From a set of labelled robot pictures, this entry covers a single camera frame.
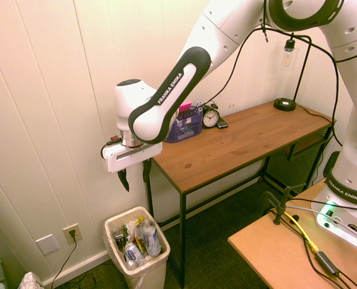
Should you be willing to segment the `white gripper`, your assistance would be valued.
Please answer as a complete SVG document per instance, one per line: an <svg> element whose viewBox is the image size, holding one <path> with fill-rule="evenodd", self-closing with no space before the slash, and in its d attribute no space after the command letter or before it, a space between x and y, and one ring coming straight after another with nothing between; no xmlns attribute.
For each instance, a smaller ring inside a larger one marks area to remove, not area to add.
<svg viewBox="0 0 357 289"><path fill-rule="evenodd" d="M140 148L131 149L120 143L106 146L102 150L102 158L109 173L117 172L118 178L126 191L129 191L129 183L126 178L126 168L143 162L143 182L150 181L152 160L150 158L160 154L163 143L144 144Z"/></svg>

